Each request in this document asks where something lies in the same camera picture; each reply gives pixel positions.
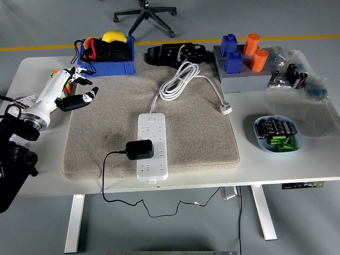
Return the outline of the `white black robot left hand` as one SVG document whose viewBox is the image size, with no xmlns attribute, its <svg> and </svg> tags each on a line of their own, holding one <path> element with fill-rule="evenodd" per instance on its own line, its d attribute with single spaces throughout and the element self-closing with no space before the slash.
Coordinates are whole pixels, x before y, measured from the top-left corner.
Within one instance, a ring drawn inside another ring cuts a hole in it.
<svg viewBox="0 0 340 255">
<path fill-rule="evenodd" d="M 81 67 L 59 70 L 47 83 L 36 103 L 23 111 L 20 119 L 28 122 L 37 130 L 44 130 L 50 124 L 50 114 L 57 108 L 63 112 L 69 112 L 88 106 L 98 92 L 97 87 L 82 95 L 60 98 L 68 83 L 92 84 L 91 81 L 81 75 L 82 73 L 93 74 L 91 71 Z"/>
</svg>

